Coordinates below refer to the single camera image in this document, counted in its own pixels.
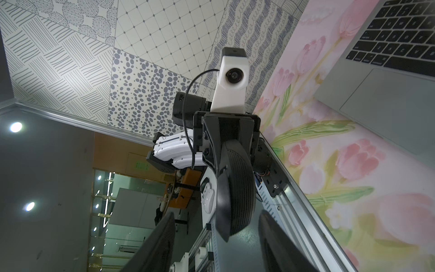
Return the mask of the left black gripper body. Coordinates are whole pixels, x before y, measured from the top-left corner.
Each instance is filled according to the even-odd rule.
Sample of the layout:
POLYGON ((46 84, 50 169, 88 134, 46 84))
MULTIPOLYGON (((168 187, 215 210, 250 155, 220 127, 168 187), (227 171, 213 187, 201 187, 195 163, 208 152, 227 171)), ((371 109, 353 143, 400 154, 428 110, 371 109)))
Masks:
POLYGON ((193 154, 213 170, 219 168, 225 142, 235 140, 241 145, 238 154, 252 165, 260 135, 261 119, 254 114, 211 113, 198 111, 193 116, 193 154))

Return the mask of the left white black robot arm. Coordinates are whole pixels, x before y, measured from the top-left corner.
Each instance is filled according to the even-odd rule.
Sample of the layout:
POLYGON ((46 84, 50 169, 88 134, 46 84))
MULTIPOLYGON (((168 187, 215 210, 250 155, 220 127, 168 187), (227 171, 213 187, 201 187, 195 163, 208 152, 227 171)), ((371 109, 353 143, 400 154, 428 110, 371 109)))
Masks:
POLYGON ((261 124, 257 115, 212 113, 205 98, 178 92, 172 117, 183 130, 172 136, 155 134, 147 155, 154 167, 173 173, 207 165, 216 176, 252 171, 261 124))

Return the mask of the black wireless mouse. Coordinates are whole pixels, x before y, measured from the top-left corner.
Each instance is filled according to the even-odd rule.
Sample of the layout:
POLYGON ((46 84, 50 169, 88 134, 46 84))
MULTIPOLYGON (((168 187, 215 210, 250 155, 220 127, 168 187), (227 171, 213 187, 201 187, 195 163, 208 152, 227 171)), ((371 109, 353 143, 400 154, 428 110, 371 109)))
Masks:
POLYGON ((217 177, 216 230, 227 242, 250 224, 256 186, 250 157, 235 139, 223 143, 217 177))

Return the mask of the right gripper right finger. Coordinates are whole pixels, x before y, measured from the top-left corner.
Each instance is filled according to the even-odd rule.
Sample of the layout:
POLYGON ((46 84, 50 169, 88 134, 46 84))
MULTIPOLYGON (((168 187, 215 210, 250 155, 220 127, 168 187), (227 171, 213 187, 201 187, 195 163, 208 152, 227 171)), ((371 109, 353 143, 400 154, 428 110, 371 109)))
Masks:
POLYGON ((259 241, 267 272, 315 272, 317 269, 266 210, 259 216, 259 241))

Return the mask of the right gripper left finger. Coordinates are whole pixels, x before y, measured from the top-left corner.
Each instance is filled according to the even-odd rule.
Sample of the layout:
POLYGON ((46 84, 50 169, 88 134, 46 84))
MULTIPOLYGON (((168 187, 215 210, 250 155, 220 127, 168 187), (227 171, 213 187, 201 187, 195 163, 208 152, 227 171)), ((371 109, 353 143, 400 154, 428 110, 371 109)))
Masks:
POLYGON ((174 215, 172 212, 166 213, 120 272, 169 272, 175 234, 174 215))

